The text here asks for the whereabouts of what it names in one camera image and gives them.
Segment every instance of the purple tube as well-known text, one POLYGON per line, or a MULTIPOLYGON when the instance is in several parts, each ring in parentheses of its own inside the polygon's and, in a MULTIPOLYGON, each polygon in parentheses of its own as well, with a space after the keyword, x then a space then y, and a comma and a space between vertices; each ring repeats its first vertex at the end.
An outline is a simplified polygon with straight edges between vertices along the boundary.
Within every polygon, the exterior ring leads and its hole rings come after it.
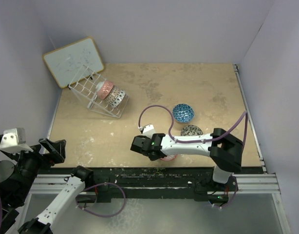
POLYGON ((169 130, 168 130, 168 135, 169 137, 178 142, 178 143, 205 143, 205 142, 212 142, 212 141, 217 141, 217 140, 221 140, 222 138, 226 137, 228 134, 230 134, 239 124, 240 122, 242 121, 242 119, 245 117, 245 128, 244 128, 244 135, 243 135, 243 149, 244 149, 244 146, 245 146, 245 143, 246 143, 246 137, 247 137, 247 125, 248 125, 248 113, 247 111, 244 111, 242 113, 242 115, 240 116, 240 118, 236 121, 236 123, 229 129, 227 130, 226 133, 222 134, 221 136, 217 137, 217 138, 212 138, 212 139, 204 139, 204 140, 187 140, 187 141, 184 141, 184 140, 177 140, 174 138, 174 136, 172 135, 171 133, 171 130, 173 128, 173 125, 174 125, 174 117, 173 117, 173 114, 172 112, 165 106, 162 106, 162 105, 151 105, 151 106, 148 106, 146 107, 140 114, 140 117, 139 117, 139 121, 138 121, 138 127, 141 128, 141 118, 142 118, 142 115, 143 113, 148 109, 148 108, 151 108, 151 107, 161 107, 161 108, 164 108, 166 111, 169 112, 170 116, 171 116, 171 126, 169 127, 169 130))
POLYGON ((124 191, 122 190, 122 188, 121 188, 120 186, 118 186, 117 184, 109 183, 109 182, 105 182, 105 183, 101 183, 101 184, 93 185, 93 186, 91 186, 91 187, 89 187, 89 188, 86 188, 84 191, 87 191, 87 190, 90 190, 90 189, 93 189, 93 188, 95 188, 95 187, 99 187, 99 186, 102 186, 102 185, 106 185, 106 184, 113 185, 113 186, 119 188, 119 190, 121 191, 121 193, 122 193, 122 195, 123 195, 123 197, 124 197, 124 204, 122 205, 122 207, 120 208, 119 211, 117 211, 117 212, 114 213, 114 214, 97 214, 97 213, 94 213, 94 212, 92 212, 92 211, 90 211, 90 210, 84 208, 83 206, 80 206, 79 203, 78 203, 77 200, 76 200, 76 204, 77 204, 78 208, 80 208, 80 209, 82 209, 83 211, 88 212, 88 213, 90 213, 90 214, 92 214, 92 215, 95 215, 95 216, 97 216, 97 217, 102 217, 102 218, 110 218, 110 217, 114 217, 114 216, 118 215, 119 213, 121 213, 121 212, 123 211, 123 209, 125 208, 125 205, 126 205, 127 201, 126 201, 126 195, 125 195, 125 192, 124 192, 124 191))

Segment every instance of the bowl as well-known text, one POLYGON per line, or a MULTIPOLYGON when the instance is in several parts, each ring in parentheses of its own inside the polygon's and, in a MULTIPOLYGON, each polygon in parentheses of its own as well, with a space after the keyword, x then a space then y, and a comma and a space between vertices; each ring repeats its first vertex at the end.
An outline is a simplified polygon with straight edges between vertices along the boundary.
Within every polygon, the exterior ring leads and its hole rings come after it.
POLYGON ((181 136, 201 136, 203 131, 195 125, 187 125, 181 130, 181 136))
POLYGON ((126 94, 126 91, 120 90, 116 99, 111 103, 112 108, 115 108, 116 106, 119 105, 119 103, 121 103, 122 99, 124 99, 125 94, 126 94))
POLYGON ((111 92, 113 87, 114 83, 109 80, 99 82, 96 86, 96 94, 101 100, 104 100, 111 92))
POLYGON ((112 108, 119 105, 125 96, 125 91, 118 88, 116 85, 113 86, 110 93, 106 96, 104 101, 106 101, 112 108))
POLYGON ((173 117, 180 123, 188 123, 194 117, 193 108, 187 104, 178 104, 172 110, 173 117))

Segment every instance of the dish rack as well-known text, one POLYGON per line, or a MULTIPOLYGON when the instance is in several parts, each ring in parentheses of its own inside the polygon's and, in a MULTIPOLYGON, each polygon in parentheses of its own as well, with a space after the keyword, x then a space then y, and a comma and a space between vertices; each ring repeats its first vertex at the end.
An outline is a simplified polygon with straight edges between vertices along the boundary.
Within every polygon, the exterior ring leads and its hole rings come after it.
POLYGON ((115 118, 120 118, 129 100, 127 92, 124 98, 116 107, 101 100, 96 94, 96 86, 99 82, 106 81, 106 78, 83 65, 79 68, 68 88, 76 95, 78 100, 89 110, 115 118))

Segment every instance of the gray wall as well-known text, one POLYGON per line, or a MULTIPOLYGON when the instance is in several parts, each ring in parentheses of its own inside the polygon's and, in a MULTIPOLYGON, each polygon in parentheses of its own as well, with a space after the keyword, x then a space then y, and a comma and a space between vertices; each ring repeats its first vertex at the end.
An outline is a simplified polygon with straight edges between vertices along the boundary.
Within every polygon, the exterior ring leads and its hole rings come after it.
POLYGON ((30 0, 0 0, 0 134, 24 127, 29 144, 46 136, 60 89, 42 54, 53 49, 30 0))
POLYGON ((277 0, 240 75, 269 173, 299 234, 299 0, 277 0))
POLYGON ((239 63, 274 0, 34 0, 56 47, 93 36, 104 62, 239 63))

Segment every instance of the floor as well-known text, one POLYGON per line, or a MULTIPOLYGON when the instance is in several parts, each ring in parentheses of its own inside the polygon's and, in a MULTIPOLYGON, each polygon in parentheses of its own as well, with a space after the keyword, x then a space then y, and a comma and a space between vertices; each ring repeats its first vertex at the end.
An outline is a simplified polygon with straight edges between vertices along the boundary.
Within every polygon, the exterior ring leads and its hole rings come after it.
MULTIPOLYGON (((204 133, 213 128, 229 129, 245 110, 232 64, 105 64, 104 77, 126 90, 130 99, 120 119, 87 110, 65 88, 56 112, 51 140, 66 139, 66 161, 57 167, 212 167, 212 159, 198 155, 178 155, 173 161, 150 161, 130 151, 140 132, 137 121, 141 111, 152 104, 170 110, 179 103, 193 107, 194 119, 204 133)), ((159 108, 145 112, 142 125, 153 124, 156 132, 167 133, 170 116, 159 108)), ((172 133, 180 135, 187 124, 176 123, 172 133)), ((244 121, 232 132, 243 138, 244 121)), ((242 166, 261 166, 256 142, 248 128, 242 166)))

